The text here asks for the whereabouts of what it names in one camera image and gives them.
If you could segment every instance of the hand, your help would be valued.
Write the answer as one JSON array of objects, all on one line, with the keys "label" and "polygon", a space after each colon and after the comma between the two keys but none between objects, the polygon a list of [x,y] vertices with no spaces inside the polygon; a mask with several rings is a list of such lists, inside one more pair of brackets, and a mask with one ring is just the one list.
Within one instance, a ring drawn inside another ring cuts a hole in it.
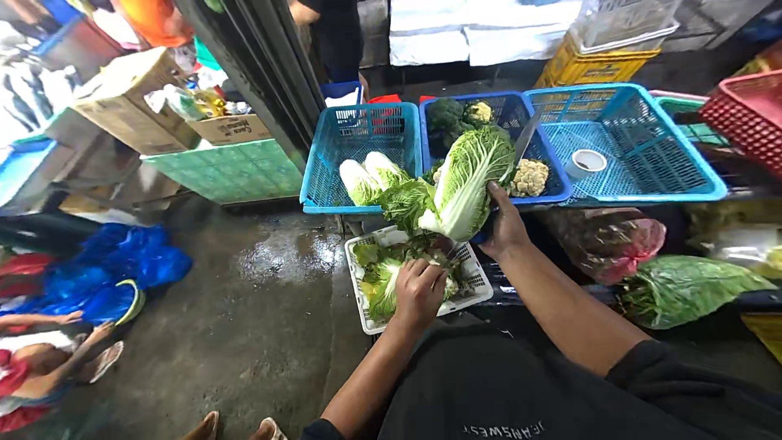
[{"label": "hand", "polygon": [[81,310],[68,313],[67,315],[59,315],[54,317],[54,322],[61,326],[66,324],[78,323],[81,321],[81,316],[84,314]]},{"label": "hand", "polygon": [[396,312],[392,321],[406,329],[423,331],[443,302],[447,275],[423,258],[406,261],[396,278]]},{"label": "hand", "polygon": [[478,247],[502,265],[504,260],[517,254],[518,251],[523,251],[532,243],[527,236],[524,222],[518,215],[518,209],[508,199],[508,193],[494,181],[489,182],[486,188],[491,198],[500,207],[500,212],[494,220],[492,236],[485,243],[479,244]]},{"label": "hand", "polygon": [[114,323],[103,323],[92,329],[92,333],[84,340],[84,344],[92,346],[98,344],[111,335],[114,331]]}]

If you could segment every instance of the foot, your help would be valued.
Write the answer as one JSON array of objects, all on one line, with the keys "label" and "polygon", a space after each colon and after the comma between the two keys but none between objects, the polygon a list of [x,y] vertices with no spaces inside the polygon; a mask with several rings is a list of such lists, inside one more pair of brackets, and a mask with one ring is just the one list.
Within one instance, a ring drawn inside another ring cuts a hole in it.
[{"label": "foot", "polygon": [[215,440],[217,438],[217,427],[220,423],[220,413],[212,411],[203,418],[203,421],[180,440]]},{"label": "foot", "polygon": [[84,367],[82,367],[77,376],[77,380],[82,384],[94,384],[97,382],[98,379],[103,377],[103,375],[106,374],[106,371],[108,371],[109,368],[120,358],[124,348],[125,343],[123,341],[119,341],[104,350],[103,353],[98,355],[97,358],[84,364]]},{"label": "foot", "polygon": [[282,434],[277,422],[271,417],[267,417],[260,422],[258,431],[250,437],[250,440],[288,440],[288,438]]},{"label": "foot", "polygon": [[217,438],[217,425],[219,423],[220,413],[217,411],[212,411],[203,418],[201,425],[209,432],[209,437],[206,437],[206,440],[215,440],[215,438]]}]

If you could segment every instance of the cauliflower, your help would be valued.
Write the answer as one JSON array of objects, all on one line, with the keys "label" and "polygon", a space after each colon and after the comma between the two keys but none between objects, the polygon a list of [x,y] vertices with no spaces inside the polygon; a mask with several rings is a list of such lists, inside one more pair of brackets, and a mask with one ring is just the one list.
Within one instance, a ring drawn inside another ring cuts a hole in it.
[{"label": "cauliflower", "polygon": [[513,197],[538,197],[546,189],[548,166],[538,160],[521,159],[511,182]]},{"label": "cauliflower", "polygon": [[465,107],[465,114],[462,116],[462,120],[475,128],[481,128],[482,126],[491,122],[492,111],[489,104],[483,101],[475,101],[474,103]]}]

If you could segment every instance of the blue plastic basket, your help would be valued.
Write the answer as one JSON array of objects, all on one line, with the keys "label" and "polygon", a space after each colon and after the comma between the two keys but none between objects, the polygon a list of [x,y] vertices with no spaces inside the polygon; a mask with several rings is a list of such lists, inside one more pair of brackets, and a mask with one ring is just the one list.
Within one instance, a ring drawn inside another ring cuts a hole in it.
[{"label": "blue plastic basket", "polygon": [[[522,133],[524,124],[529,120],[529,113],[524,106],[522,94],[519,92],[494,92],[477,93],[474,95],[449,96],[459,103],[465,104],[477,99],[486,101],[492,110],[492,121],[508,130],[511,141],[515,142]],[[429,170],[438,159],[445,159],[448,149],[443,145],[443,137],[439,134],[427,135],[426,107],[434,103],[436,99],[429,99],[419,105],[421,118],[421,155],[424,157],[424,169]],[[540,130],[535,132],[532,142],[524,152],[524,158],[537,159],[549,167],[546,189],[538,197],[511,197],[514,205],[523,204],[556,204],[567,200],[572,193],[570,181],[567,179],[561,163],[554,155],[554,149],[548,141],[545,133]]]},{"label": "blue plastic basket", "polygon": [[339,177],[345,159],[363,162],[379,151],[413,177],[423,174],[418,108],[411,103],[331,107],[321,112],[299,201],[308,214],[380,214],[355,206]]},{"label": "blue plastic basket", "polygon": [[523,93],[560,164],[576,150],[602,153],[608,166],[573,184],[564,204],[606,206],[705,202],[724,198],[725,183],[645,88],[590,84]]}]

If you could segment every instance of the vegetable scraps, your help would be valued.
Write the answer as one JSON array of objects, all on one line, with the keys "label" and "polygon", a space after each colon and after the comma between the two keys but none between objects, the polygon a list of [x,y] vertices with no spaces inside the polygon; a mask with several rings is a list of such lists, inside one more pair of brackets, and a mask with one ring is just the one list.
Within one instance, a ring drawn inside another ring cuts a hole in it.
[{"label": "vegetable scraps", "polygon": [[352,248],[358,265],[364,269],[359,286],[369,303],[369,317],[376,322],[385,322],[396,311],[396,278],[404,262],[424,258],[429,263],[441,266],[448,278],[443,300],[452,298],[459,291],[457,277],[460,261],[449,261],[437,247],[432,235],[413,236],[406,243],[383,247],[376,243],[356,244]]},{"label": "vegetable scraps", "polygon": [[641,326],[665,330],[695,321],[750,290],[776,289],[749,269],[689,255],[662,255],[626,279],[622,303]]}]

